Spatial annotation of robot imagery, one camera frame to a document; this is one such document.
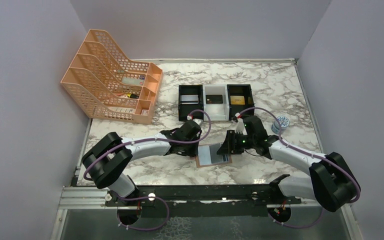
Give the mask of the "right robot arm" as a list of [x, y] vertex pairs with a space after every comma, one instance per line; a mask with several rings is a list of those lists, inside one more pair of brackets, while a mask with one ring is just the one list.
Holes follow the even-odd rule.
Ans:
[[311, 153], [269, 135], [257, 116], [239, 119], [235, 130], [228, 130], [217, 155], [241, 155], [253, 149], [270, 160], [280, 161], [304, 176], [284, 175], [272, 181], [269, 199], [280, 204], [288, 197], [316, 200], [325, 210], [335, 212], [356, 200], [361, 192], [344, 158], [337, 152]]

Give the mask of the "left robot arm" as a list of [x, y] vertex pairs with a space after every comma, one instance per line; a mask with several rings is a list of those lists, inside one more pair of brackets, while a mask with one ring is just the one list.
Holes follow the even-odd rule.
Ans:
[[180, 155], [195, 157], [202, 129], [201, 119], [187, 120], [180, 127], [139, 138], [120, 137], [110, 132], [81, 159], [86, 168], [84, 179], [93, 181], [98, 189], [108, 188], [124, 205], [137, 200], [137, 187], [123, 171], [128, 163], [151, 156]]

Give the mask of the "black card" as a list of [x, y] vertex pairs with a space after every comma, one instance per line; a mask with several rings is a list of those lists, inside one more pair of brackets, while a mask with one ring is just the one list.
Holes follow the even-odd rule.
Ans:
[[221, 94], [210, 94], [206, 95], [206, 104], [223, 104], [224, 97]]

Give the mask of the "tan leather card holder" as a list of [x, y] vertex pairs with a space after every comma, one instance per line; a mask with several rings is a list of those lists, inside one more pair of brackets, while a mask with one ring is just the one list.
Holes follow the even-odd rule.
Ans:
[[199, 145], [197, 155], [192, 157], [195, 160], [197, 168], [231, 164], [232, 158], [228, 154], [220, 155], [217, 151], [221, 147], [221, 143]]

